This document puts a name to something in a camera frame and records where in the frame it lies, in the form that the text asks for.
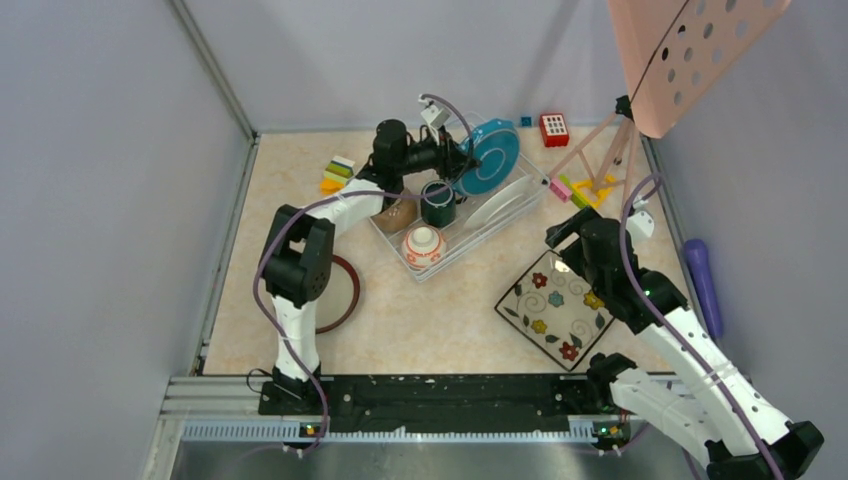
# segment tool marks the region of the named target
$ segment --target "floral plate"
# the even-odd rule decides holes
[[[501,297],[495,310],[569,372],[613,318],[589,284],[545,252]]]

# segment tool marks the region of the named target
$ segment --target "pink panel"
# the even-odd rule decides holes
[[[636,126],[654,138],[665,135],[791,2],[607,1]],[[684,4],[634,97],[651,54]]]

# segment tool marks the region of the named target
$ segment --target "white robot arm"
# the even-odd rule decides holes
[[[793,423],[754,389],[703,330],[671,281],[659,272],[639,267],[628,234],[626,251],[639,285],[689,347],[658,322],[624,273],[620,226],[617,220],[601,218],[587,207],[548,229],[546,243],[553,248],[571,234],[578,234],[578,240],[560,251],[564,263],[589,282],[610,314],[626,323],[671,365],[694,400],[662,388],[634,362],[614,354],[592,359],[588,377],[598,401],[647,420],[686,449],[711,479],[775,478],[751,432],[768,448],[783,478],[801,476],[824,441],[821,433],[810,422]],[[712,371],[706,371],[696,357],[705,360]],[[728,396],[743,410],[749,426]]]
[[[329,279],[335,238],[390,206],[393,200],[384,198],[385,194],[400,194],[405,175],[434,170],[440,178],[453,180],[479,164],[473,159],[473,145],[468,152],[461,151],[445,129],[450,116],[447,108],[423,98],[421,101],[425,105],[421,116],[430,135],[416,142],[403,122],[381,122],[368,163],[335,195],[337,201],[308,210],[292,225],[262,272],[277,321],[286,332],[292,352],[310,373],[315,374],[320,366],[315,348],[315,300]],[[266,251],[297,212],[297,208],[289,205],[280,207],[268,235]],[[302,240],[305,241],[303,252],[289,245]],[[309,374],[294,360],[284,339],[279,335],[278,338],[274,381],[298,396],[297,392],[310,391]]]
[[[326,219],[335,224],[334,237],[338,238],[350,227],[383,209],[383,198],[377,195],[345,197],[351,192],[373,191],[382,192],[376,183],[359,178],[352,179],[336,195],[339,201],[310,210],[309,214],[317,219]],[[286,331],[289,342],[295,354],[303,363],[315,372],[320,365],[318,351],[315,349],[315,300],[296,307],[294,302],[283,295],[272,295],[277,321]],[[274,364],[275,373],[306,382],[308,375],[294,361],[288,349],[283,345],[283,338],[278,337],[277,361]]]

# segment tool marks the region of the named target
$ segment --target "white plate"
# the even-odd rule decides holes
[[[465,221],[466,230],[477,230],[494,219],[498,213],[510,205],[514,205],[527,197],[527,190],[533,181],[532,175],[526,175],[507,185],[495,194]]]

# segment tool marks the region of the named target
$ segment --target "dish rack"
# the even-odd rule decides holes
[[[465,120],[471,126],[472,130],[486,121],[481,115],[474,112],[465,114]],[[447,127],[451,133],[455,135],[455,137],[460,139],[465,138],[465,129],[462,128],[458,119],[453,119]],[[485,225],[478,229],[469,230],[464,228],[466,220],[468,220],[468,218],[476,212],[478,208],[486,203],[486,201],[512,183],[528,175],[533,178],[529,181],[529,186],[526,190],[526,197],[522,201],[514,202],[513,204],[500,209],[494,217],[490,218]],[[419,194],[427,182],[436,179],[438,179],[438,177],[435,172],[419,173],[404,177],[404,184],[409,191],[414,194]],[[385,233],[377,227],[373,219],[371,220],[371,224],[374,225],[374,228],[376,228],[378,232],[380,232],[380,236],[386,240],[386,243],[389,244],[389,247],[395,255],[397,255],[398,260],[406,266],[407,270],[409,270],[415,280],[421,283],[444,270],[461,256],[483,243],[487,238],[502,230],[524,213],[530,211],[542,199],[542,195],[548,189],[549,182],[550,180],[545,173],[539,170],[539,168],[536,167],[536,165],[534,165],[533,162],[531,162],[530,159],[523,153],[519,153],[518,160],[515,163],[515,168],[513,168],[507,179],[501,183],[498,188],[485,195],[466,197],[462,203],[456,206],[456,219],[450,225],[440,229],[448,244],[447,253],[442,257],[441,261],[423,269],[410,267],[404,260],[403,254],[401,253],[401,245],[406,237],[406,233],[410,230],[426,225],[421,219],[420,203],[418,207],[418,218],[411,225],[399,232]]]

